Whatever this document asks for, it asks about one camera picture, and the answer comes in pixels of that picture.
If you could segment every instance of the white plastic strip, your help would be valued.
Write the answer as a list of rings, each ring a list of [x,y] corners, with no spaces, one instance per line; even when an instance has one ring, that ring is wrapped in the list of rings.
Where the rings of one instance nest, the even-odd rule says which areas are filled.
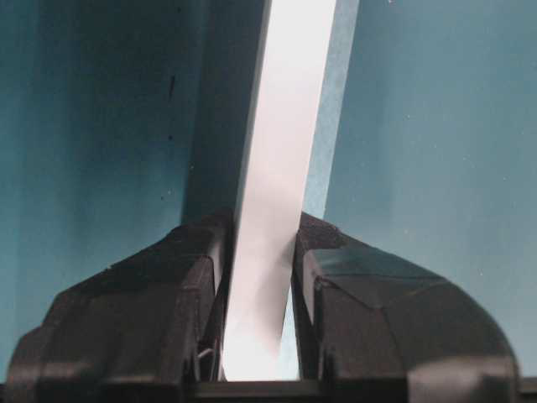
[[[295,236],[335,4],[273,0],[267,6],[237,206],[224,339],[228,380],[278,378]]]

